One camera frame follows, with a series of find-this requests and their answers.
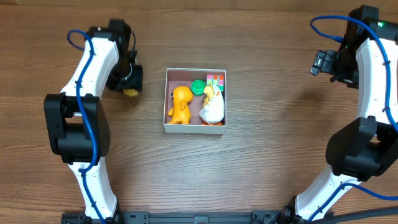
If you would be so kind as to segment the yellow round cap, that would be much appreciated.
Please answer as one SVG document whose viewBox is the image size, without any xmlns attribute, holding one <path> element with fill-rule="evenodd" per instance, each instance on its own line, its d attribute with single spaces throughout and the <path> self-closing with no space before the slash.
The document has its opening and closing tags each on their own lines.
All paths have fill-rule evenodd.
<svg viewBox="0 0 398 224">
<path fill-rule="evenodd" d="M 129 97 L 137 97 L 139 92 L 135 89 L 125 89 L 123 93 Z"/>
</svg>

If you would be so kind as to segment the orange dinosaur toy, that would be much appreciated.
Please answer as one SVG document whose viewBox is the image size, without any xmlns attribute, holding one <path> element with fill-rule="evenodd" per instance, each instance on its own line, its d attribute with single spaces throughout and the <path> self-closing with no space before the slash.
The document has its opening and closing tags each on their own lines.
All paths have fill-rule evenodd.
<svg viewBox="0 0 398 224">
<path fill-rule="evenodd" d="M 168 124 L 190 124 L 191 113 L 189 104 L 193 100 L 193 93 L 187 86 L 178 86 L 171 92 L 173 106 L 167 113 L 172 119 Z"/>
</svg>

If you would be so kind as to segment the green round cap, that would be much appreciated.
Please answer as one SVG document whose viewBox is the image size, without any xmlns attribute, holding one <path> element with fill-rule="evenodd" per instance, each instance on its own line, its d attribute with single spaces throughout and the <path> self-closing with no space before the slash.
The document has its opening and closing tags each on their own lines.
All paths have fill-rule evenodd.
<svg viewBox="0 0 398 224">
<path fill-rule="evenodd" d="M 191 91 L 195 96 L 202 96 L 204 94 L 204 89 L 206 83 L 203 80 L 194 80 L 191 84 Z"/>
</svg>

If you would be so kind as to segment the colourful puzzle cube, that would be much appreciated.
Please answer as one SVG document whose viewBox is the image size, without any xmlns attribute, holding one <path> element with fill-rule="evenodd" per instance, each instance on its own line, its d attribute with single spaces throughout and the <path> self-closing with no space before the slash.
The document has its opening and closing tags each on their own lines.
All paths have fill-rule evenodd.
<svg viewBox="0 0 398 224">
<path fill-rule="evenodd" d="M 206 84 L 217 85 L 221 91 L 224 91 L 224 75 L 207 75 Z"/>
</svg>

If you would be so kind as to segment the white and yellow duck toy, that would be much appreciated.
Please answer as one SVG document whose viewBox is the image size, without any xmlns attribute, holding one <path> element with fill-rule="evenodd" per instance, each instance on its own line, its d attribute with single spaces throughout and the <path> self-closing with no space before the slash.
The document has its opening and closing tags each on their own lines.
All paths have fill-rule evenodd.
<svg viewBox="0 0 398 224">
<path fill-rule="evenodd" d="M 204 89 L 206 95 L 199 116 L 206 125 L 221 126 L 225 117 L 225 103 L 218 85 L 209 84 Z"/>
</svg>

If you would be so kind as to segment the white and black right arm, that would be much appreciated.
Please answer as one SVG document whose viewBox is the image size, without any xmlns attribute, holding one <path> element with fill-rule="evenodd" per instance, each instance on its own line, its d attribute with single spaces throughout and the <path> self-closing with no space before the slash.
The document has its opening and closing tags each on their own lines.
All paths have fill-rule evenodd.
<svg viewBox="0 0 398 224">
<path fill-rule="evenodd" d="M 355 119 L 330 138 L 326 166 L 279 213 L 279 223 L 339 223 L 395 215 L 396 207 L 334 215 L 330 208 L 350 189 L 382 175 L 397 160 L 397 24 L 363 5 L 345 16 L 338 50 L 319 51 L 311 74 L 359 91 Z"/>
</svg>

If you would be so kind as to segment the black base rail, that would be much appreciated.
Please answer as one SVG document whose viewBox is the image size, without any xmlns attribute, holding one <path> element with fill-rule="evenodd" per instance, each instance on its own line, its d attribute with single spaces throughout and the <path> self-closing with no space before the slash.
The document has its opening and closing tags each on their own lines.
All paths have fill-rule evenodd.
<svg viewBox="0 0 398 224">
<path fill-rule="evenodd" d="M 116 211 L 106 223 L 119 224 L 264 224 L 277 223 L 278 210 L 254 210 L 252 212 L 216 213 L 150 213 L 147 211 Z"/>
</svg>

